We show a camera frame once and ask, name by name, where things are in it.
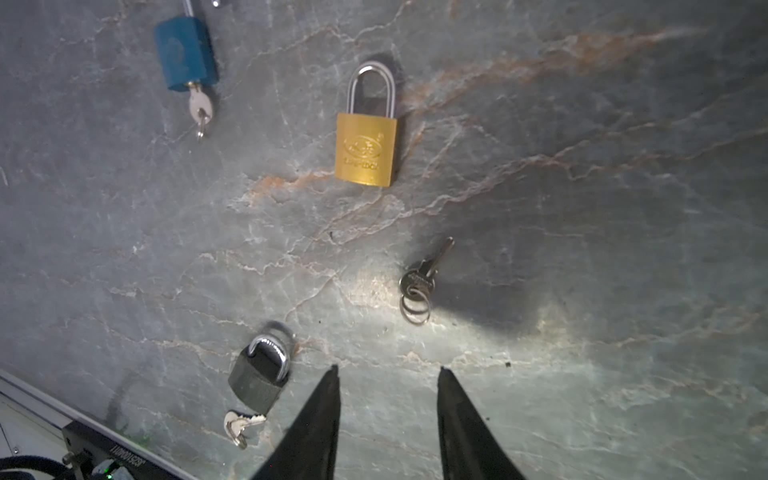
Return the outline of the small brass padlock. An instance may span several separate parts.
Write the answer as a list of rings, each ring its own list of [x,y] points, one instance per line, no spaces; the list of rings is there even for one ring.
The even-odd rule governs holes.
[[[383,116],[355,112],[356,90],[366,73],[382,77],[386,87]],[[360,64],[348,86],[346,111],[337,116],[334,175],[360,185],[389,187],[394,172],[398,120],[396,83],[392,71],[382,62]]]

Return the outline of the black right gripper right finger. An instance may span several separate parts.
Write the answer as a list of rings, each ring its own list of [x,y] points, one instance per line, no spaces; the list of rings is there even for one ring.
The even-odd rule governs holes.
[[[444,479],[525,479],[446,367],[438,376],[437,420]]]

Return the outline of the blue padlock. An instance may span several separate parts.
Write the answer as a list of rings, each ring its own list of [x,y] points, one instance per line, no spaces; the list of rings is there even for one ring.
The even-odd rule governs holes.
[[[176,92],[188,91],[191,84],[210,87],[219,81],[207,25],[195,14],[194,1],[182,5],[182,15],[153,29],[165,86]]]

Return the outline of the small silver key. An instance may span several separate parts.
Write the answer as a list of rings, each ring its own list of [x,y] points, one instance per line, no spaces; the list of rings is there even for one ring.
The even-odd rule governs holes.
[[[413,264],[400,278],[399,309],[408,323],[421,326],[430,320],[432,313],[430,297],[436,286],[435,276],[438,266],[454,245],[454,238],[447,237],[432,257]]]

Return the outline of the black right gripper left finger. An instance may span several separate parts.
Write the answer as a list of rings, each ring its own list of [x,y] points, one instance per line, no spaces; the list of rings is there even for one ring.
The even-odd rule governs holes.
[[[333,365],[252,479],[332,479],[340,413],[339,371],[338,366]]]

